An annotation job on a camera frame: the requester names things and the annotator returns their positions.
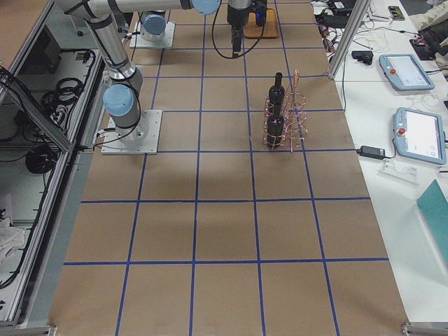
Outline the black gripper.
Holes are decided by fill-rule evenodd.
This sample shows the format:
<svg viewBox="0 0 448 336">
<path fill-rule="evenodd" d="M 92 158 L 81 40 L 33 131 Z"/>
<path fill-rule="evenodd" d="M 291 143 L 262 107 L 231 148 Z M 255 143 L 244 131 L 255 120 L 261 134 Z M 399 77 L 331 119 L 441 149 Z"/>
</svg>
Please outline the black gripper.
<svg viewBox="0 0 448 336">
<path fill-rule="evenodd" d="M 263 27 L 267 16 L 267 2 L 258 0 L 229 0 L 227 2 L 227 23 L 232 27 L 232 58 L 240 56 L 242 29 L 248 23 L 250 13 L 255 14 L 255 24 Z"/>
</svg>

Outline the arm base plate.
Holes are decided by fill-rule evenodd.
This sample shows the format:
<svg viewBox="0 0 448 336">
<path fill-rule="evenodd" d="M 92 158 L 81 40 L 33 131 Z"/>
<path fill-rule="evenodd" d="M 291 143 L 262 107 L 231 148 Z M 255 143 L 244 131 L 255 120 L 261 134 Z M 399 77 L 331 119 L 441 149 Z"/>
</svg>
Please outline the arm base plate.
<svg viewBox="0 0 448 336">
<path fill-rule="evenodd" d="M 172 48 L 174 41 L 175 22 L 168 22 L 160 35 L 149 34 L 145 29 L 143 34 L 133 35 L 129 46 L 136 49 Z"/>
<path fill-rule="evenodd" d="M 104 138 L 106 143 L 101 147 L 104 155 L 156 155 L 158 153 L 158 140 L 162 124 L 162 110 L 142 111 L 139 124 L 132 132 L 124 129 L 116 129 L 116 125 L 109 118 L 107 132 Z"/>
</svg>

